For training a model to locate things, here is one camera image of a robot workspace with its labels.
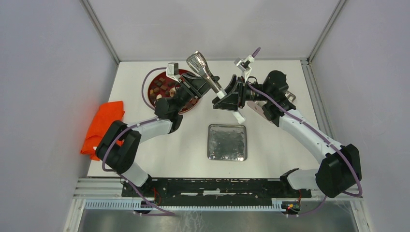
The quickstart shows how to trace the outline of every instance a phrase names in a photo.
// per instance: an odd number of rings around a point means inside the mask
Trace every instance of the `gray floor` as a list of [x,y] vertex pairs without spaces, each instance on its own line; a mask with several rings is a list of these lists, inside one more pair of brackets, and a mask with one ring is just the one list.
[[[302,212],[318,203],[302,204]],[[286,218],[279,212],[178,211],[177,217],[140,217],[125,210],[85,210],[81,232],[356,232],[349,203],[327,202],[317,213]]]

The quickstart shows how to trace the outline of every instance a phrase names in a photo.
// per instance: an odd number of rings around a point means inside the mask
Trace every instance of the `folded cloth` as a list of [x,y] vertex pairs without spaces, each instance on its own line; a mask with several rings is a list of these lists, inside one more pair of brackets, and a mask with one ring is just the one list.
[[122,109],[122,101],[108,102],[100,106],[87,131],[81,154],[90,155],[90,159],[92,160],[100,160],[95,155],[94,147],[98,146],[101,142],[111,124],[115,120],[122,119],[125,113]]

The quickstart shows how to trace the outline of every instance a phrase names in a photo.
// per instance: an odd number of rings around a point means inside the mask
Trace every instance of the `wall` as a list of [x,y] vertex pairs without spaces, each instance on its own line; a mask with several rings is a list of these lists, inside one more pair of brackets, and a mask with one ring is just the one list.
[[361,151],[375,231],[409,231],[410,1],[348,1],[313,71],[337,139]]
[[0,230],[61,231],[116,65],[80,1],[0,1]]
[[89,0],[120,60],[306,58],[338,0]]

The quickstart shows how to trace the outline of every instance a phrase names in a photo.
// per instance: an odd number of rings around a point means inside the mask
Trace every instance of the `gray wall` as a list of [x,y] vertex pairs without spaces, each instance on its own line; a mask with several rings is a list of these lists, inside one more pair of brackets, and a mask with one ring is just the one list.
[[338,0],[90,0],[121,60],[307,57]]
[[313,60],[337,139],[361,151],[376,231],[409,231],[410,1],[351,0]]
[[0,1],[0,231],[61,231],[116,66],[80,1]]

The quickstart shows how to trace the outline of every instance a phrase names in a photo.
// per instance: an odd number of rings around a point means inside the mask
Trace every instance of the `orange cloth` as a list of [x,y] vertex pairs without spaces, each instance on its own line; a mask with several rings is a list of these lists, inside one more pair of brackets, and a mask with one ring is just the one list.
[[122,101],[108,102],[100,106],[87,131],[86,140],[81,149],[81,154],[89,154],[90,159],[100,160],[95,155],[94,147],[98,146],[101,142],[111,124],[115,120],[122,119],[125,113],[122,109]]

